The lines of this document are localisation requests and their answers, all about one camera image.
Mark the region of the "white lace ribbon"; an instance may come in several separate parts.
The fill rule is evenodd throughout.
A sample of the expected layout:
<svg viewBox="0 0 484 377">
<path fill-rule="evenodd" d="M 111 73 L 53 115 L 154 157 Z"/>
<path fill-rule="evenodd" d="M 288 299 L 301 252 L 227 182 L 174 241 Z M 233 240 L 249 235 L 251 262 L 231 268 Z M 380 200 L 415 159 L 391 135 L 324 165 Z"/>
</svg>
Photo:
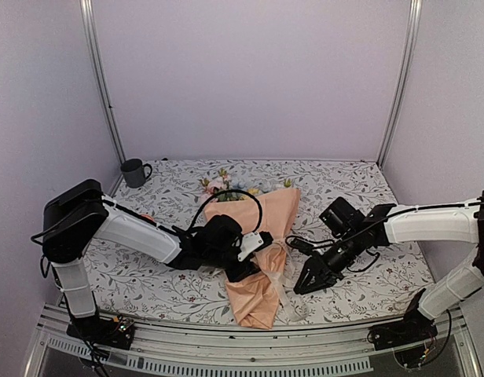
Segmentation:
<svg viewBox="0 0 484 377">
<path fill-rule="evenodd" d="M 278 309 L 283 309 L 291 322 L 308 316 L 309 310 L 301 299 L 292 298 L 296 264 L 282 239 L 256 253 L 252 259 L 260 268 L 240 282 L 230 283 L 224 271 L 203 266 L 199 275 L 213 279 L 223 276 L 225 289 L 235 321 L 242 327 L 271 329 Z"/>
</svg>

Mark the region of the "pale pink white flower stem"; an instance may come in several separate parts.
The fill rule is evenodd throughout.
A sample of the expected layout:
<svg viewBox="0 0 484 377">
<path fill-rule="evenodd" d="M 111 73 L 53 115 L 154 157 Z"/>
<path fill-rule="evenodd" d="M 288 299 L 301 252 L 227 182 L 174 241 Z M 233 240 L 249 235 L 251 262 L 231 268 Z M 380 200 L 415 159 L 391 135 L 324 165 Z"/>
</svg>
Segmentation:
<svg viewBox="0 0 484 377">
<path fill-rule="evenodd" d="M 214 194 L 231 189 L 231 178 L 228 171 L 225 168 L 221 168 L 213 177 L 201 178 L 200 186 L 203 189 L 200 202 L 204 203 Z"/>
</svg>

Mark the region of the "blue fake flower stem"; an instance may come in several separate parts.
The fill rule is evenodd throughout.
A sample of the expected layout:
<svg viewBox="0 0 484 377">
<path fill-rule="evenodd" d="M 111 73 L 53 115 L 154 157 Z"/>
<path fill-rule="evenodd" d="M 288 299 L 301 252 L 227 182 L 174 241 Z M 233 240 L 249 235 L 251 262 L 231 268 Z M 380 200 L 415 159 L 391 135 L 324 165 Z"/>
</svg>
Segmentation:
<svg viewBox="0 0 484 377">
<path fill-rule="evenodd" d="M 245 192 L 247 192 L 249 188 L 258 188 L 261 190 L 262 194 L 273 191 L 273 186 L 266 182 L 246 181 L 240 178 L 235 178 L 234 180 L 232 180 L 230 183 L 230 187 L 232 189 L 239 189 Z"/>
</svg>

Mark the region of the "beige wrapping paper sheet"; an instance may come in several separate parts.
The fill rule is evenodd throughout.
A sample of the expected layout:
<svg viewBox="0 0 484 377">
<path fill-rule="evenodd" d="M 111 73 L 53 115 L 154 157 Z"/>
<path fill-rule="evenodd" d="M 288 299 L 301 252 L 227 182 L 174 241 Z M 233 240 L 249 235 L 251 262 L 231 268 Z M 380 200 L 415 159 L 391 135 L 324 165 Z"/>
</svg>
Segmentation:
<svg viewBox="0 0 484 377">
<path fill-rule="evenodd" d="M 269 232 L 273 242 L 255 253 L 251 259 L 260 271 L 240 282 L 225 283 L 231 309 L 236 322 L 247 328 L 271 329 L 279 308 L 288 319 L 299 321 L 306 317 L 306 309 L 297 307 L 286 292 L 292 286 L 293 265 L 285 272 L 288 248 L 284 242 L 295 222 L 301 192 L 297 188 L 283 188 L 258 197 L 262 210 L 252 199 L 221 202 L 207 205 L 206 219 L 226 214 L 236 220 L 243 233 L 252 231 L 259 215 L 262 222 L 258 229 Z"/>
</svg>

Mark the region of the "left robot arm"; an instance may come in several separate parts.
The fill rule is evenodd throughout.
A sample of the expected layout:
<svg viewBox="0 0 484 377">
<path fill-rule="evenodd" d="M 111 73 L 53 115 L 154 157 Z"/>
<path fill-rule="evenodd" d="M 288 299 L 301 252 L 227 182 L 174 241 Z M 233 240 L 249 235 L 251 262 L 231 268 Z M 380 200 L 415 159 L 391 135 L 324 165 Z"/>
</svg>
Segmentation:
<svg viewBox="0 0 484 377">
<path fill-rule="evenodd" d="M 91 341 L 102 340 L 108 332 L 82 263 L 94 239 L 146 254 L 172 269 L 222 269 L 235 281 L 254 272 L 251 256 L 273 242 L 269 232 L 245 232 L 225 214 L 202 226 L 192 222 L 187 229 L 167 228 L 106 196 L 98 181 L 81 182 L 45 205 L 43 230 L 31 236 L 31 242 L 42 248 L 60 281 L 69 313 Z"/>
</svg>

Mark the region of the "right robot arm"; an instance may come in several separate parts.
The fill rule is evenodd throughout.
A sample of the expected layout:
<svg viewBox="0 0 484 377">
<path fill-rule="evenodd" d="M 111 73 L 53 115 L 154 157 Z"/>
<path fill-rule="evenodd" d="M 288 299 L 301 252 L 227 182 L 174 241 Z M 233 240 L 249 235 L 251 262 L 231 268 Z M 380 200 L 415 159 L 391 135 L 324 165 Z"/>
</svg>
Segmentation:
<svg viewBox="0 0 484 377">
<path fill-rule="evenodd" d="M 333 287 L 362 253 L 377 247 L 418 243 L 440 279 L 415 294 L 397 326 L 403 342 L 414 342 L 447 309 L 484 287 L 484 191 L 455 203 L 384 203 L 363 214 L 343 197 L 321 213 L 332 240 L 290 239 L 307 255 L 294 286 L 298 295 Z"/>
</svg>

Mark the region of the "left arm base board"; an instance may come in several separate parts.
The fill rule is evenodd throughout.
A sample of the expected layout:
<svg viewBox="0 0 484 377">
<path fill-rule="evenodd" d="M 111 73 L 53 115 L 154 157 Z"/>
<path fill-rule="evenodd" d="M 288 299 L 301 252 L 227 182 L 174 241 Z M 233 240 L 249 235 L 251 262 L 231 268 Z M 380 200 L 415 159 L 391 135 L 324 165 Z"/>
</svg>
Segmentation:
<svg viewBox="0 0 484 377">
<path fill-rule="evenodd" d="M 71 318 L 66 333 L 87 343 L 129 350 L 134 340 L 135 326 L 131 319 L 121 315 L 107 319 L 96 313 L 91 317 Z"/>
</svg>

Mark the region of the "right arm base board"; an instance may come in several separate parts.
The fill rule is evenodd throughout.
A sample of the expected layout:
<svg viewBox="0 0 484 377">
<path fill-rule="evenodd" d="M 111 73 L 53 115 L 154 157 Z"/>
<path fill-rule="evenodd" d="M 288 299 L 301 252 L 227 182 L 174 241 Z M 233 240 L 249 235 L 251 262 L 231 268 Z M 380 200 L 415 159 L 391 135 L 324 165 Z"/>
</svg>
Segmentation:
<svg viewBox="0 0 484 377">
<path fill-rule="evenodd" d="M 375 350 L 388 350 L 418 343 L 413 348 L 394 351 L 394 358 L 401 367 L 414 369 L 421 367 L 427 360 L 435 345 L 437 334 L 438 330 L 433 323 L 421 327 L 415 321 L 399 320 L 372 326 L 368 330 L 367 341 L 374 345 Z"/>
</svg>

